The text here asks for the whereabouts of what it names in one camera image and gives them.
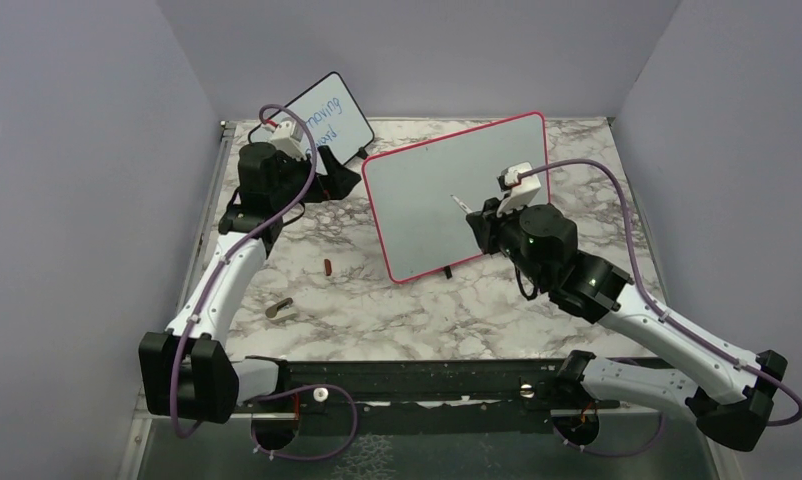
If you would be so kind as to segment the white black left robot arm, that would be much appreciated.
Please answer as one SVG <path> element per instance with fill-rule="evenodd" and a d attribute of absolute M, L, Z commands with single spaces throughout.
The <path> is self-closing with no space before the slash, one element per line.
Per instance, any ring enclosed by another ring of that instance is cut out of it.
<path fill-rule="evenodd" d="M 239 151 L 239 184 L 218 222 L 213 257 L 199 284 L 162 332 L 148 332 L 138 354 L 149 413 L 223 424 L 256 399 L 275 411 L 290 401 L 281 362 L 232 361 L 225 351 L 248 285 L 263 268 L 285 226 L 287 209 L 346 198 L 359 174 L 321 145 L 302 159 L 269 142 Z"/>

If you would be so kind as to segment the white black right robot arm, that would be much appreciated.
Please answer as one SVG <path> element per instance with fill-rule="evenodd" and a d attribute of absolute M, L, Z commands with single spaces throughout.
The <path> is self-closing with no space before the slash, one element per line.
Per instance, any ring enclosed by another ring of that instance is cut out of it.
<path fill-rule="evenodd" d="M 576 223 L 553 205 L 498 214 L 499 204 L 490 198 L 465 219 L 483 253 L 504 255 L 531 281 L 527 299 L 545 294 L 560 310 L 630 338 L 669 365 L 620 364 L 574 350 L 553 383 L 562 404 L 637 404 L 685 418 L 724 447 L 755 448 L 774 407 L 774 383 L 787 368 L 783 356 L 755 354 L 673 319 L 672 310 L 642 295 L 626 271 L 580 250 Z"/>

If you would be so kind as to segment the pink framed whiteboard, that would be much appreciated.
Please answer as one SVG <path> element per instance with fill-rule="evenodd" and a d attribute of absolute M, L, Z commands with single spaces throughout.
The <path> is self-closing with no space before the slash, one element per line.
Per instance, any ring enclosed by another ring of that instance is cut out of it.
<path fill-rule="evenodd" d="M 373 155 L 362 179 L 388 276 L 401 284 L 480 257 L 451 199 L 473 211 L 502 197 L 498 178 L 508 167 L 548 161 L 546 120 L 527 112 Z"/>

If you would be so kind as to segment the white whiteboard marker pen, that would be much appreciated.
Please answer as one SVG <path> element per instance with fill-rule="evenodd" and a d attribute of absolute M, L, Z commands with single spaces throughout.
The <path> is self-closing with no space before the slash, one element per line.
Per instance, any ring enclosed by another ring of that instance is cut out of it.
<path fill-rule="evenodd" d="M 464 212 L 465 215 L 471 214 L 473 210 L 466 205 L 462 200 L 460 200 L 456 195 L 451 195 L 451 199 L 458 205 L 458 207 Z"/>

